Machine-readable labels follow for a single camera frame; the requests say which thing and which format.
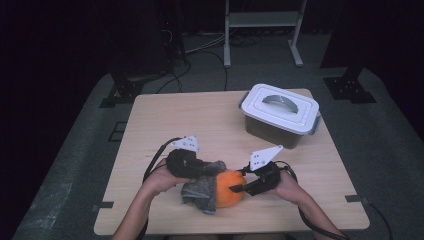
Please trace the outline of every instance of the gray cloth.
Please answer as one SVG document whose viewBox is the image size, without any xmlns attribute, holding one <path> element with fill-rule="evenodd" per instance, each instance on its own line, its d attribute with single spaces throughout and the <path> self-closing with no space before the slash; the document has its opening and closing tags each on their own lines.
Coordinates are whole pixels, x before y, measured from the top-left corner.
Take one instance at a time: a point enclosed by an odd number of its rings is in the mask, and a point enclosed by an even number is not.
<svg viewBox="0 0 424 240">
<path fill-rule="evenodd" d="M 211 176 L 201 176 L 194 183 L 186 183 L 181 189 L 184 204 L 193 202 L 204 214 L 213 215 L 216 212 L 216 176 L 225 171 L 222 161 L 208 163 L 205 167 Z"/>
</svg>

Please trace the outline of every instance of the forearm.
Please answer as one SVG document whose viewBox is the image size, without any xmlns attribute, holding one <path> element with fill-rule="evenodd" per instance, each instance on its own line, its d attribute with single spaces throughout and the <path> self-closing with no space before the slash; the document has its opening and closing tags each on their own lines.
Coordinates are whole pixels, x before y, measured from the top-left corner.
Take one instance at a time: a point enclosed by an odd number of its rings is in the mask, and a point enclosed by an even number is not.
<svg viewBox="0 0 424 240">
<path fill-rule="evenodd" d="M 154 197 L 154 193 L 151 193 L 142 186 L 134 197 L 112 239 L 136 239 L 146 224 L 150 204 Z"/>
<path fill-rule="evenodd" d="M 344 236 L 312 197 L 309 196 L 308 198 L 303 199 L 300 203 L 298 203 L 298 207 L 305 214 L 308 221 L 316 227 L 327 232 Z M 314 236 L 317 240 L 332 239 L 315 231 Z"/>
</svg>

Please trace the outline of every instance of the hand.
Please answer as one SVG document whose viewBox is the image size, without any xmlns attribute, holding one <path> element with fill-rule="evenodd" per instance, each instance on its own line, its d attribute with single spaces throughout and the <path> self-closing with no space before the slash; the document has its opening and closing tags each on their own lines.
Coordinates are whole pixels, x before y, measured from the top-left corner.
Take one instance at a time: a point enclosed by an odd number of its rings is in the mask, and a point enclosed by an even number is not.
<svg viewBox="0 0 424 240">
<path fill-rule="evenodd" d="M 274 194 L 295 205 L 299 205 L 304 200 L 310 198 L 310 195 L 286 171 L 281 171 L 280 177 L 281 180 L 278 185 L 264 194 Z"/>
<path fill-rule="evenodd" d="M 142 188 L 145 188 L 154 196 L 161 192 L 166 192 L 168 189 L 175 187 L 179 183 L 194 182 L 188 178 L 177 178 L 166 168 L 166 159 L 162 159 L 150 176 L 144 181 Z"/>
</svg>

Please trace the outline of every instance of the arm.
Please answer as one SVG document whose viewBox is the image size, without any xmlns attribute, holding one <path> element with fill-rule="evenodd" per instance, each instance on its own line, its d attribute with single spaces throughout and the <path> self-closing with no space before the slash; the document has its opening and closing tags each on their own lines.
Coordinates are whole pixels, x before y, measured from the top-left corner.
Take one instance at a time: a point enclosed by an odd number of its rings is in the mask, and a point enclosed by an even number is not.
<svg viewBox="0 0 424 240">
<path fill-rule="evenodd" d="M 178 183 L 191 182 L 190 179 L 172 175 L 165 164 L 165 159 L 160 161 L 156 170 L 141 185 L 112 239 L 136 239 L 146 224 L 153 198 Z"/>
<path fill-rule="evenodd" d="M 327 217 L 318 203 L 287 172 L 281 172 L 280 183 L 267 193 L 274 194 L 297 205 L 313 225 L 328 232 L 344 236 Z M 315 231 L 314 236 L 317 240 L 332 239 Z"/>
</svg>

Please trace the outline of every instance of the gray carpet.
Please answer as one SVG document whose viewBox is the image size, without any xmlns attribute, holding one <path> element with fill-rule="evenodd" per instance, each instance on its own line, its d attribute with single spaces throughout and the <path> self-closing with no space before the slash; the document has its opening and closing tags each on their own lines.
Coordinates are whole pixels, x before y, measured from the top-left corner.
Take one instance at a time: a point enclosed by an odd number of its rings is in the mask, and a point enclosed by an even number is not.
<svg viewBox="0 0 424 240">
<path fill-rule="evenodd" d="M 381 80 L 364 70 L 359 81 L 377 103 L 352 104 L 334 100 L 323 78 L 341 76 L 345 69 L 320 69 L 329 35 L 301 35 L 298 48 L 304 61 L 297 68 L 287 46 L 288 36 L 265 37 L 249 48 L 232 48 L 227 90 L 249 90 L 256 83 L 280 88 L 307 88 L 320 111 L 359 195 L 367 197 L 387 218 L 394 239 L 424 236 L 424 144 L 388 95 Z M 210 41 L 186 37 L 188 49 Z M 222 57 L 222 47 L 207 49 Z M 183 92 L 223 91 L 225 70 L 210 53 L 187 58 L 191 68 L 180 77 Z M 176 75 L 188 69 L 177 61 Z M 173 75 L 145 85 L 142 94 L 156 93 Z M 117 122 L 127 121 L 131 104 L 99 108 L 113 81 L 99 80 L 60 150 L 43 186 L 14 239 L 108 239 L 93 232 L 96 207 L 102 201 L 119 149 L 109 141 Z M 176 81 L 161 93 L 179 92 Z M 349 231 L 352 239 L 388 239 L 384 222 L 368 205 L 370 227 Z M 291 233 L 313 239 L 310 232 Z"/>
</svg>

